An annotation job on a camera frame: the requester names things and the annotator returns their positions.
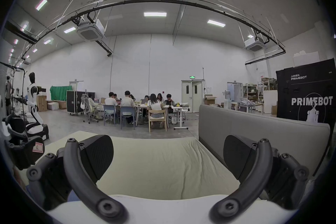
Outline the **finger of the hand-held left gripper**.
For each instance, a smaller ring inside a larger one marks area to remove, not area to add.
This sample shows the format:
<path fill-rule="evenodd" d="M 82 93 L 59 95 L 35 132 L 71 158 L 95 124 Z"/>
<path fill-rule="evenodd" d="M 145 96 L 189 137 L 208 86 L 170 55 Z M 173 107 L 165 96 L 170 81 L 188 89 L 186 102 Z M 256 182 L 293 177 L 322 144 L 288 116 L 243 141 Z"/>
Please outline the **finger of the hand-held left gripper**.
<path fill-rule="evenodd" d="M 11 156 L 14 165 L 24 170 L 35 165 L 45 153 L 44 140 L 40 136 L 28 137 L 27 141 L 11 142 Z"/>
<path fill-rule="evenodd" d="M 28 142 L 25 122 L 14 114 L 4 118 L 4 135 L 5 140 L 12 144 Z"/>

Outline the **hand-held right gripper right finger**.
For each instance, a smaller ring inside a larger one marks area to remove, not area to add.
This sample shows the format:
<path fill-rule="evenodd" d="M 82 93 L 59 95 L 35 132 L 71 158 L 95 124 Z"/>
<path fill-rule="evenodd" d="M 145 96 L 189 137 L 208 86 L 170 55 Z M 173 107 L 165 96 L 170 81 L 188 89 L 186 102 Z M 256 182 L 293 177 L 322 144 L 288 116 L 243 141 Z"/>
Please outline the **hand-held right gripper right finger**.
<path fill-rule="evenodd" d="M 214 223 L 229 223 L 264 197 L 283 209 L 298 209 L 308 182 L 309 169 L 288 153 L 279 154 L 267 138 L 258 142 L 228 135 L 223 146 L 227 169 L 239 181 L 236 191 L 209 211 Z"/>

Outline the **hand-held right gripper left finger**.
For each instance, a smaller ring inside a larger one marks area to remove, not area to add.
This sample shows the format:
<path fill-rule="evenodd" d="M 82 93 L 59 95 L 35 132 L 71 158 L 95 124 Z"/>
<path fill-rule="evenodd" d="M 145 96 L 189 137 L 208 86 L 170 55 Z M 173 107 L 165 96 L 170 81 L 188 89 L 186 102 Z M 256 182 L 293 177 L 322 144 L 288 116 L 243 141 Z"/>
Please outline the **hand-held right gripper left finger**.
<path fill-rule="evenodd" d="M 96 185 L 114 157 L 110 136 L 95 135 L 83 141 L 69 138 L 56 154 L 47 153 L 26 171 L 33 200 L 50 211 L 68 201 L 73 191 L 96 216 L 112 224 L 125 223 L 128 211 Z"/>

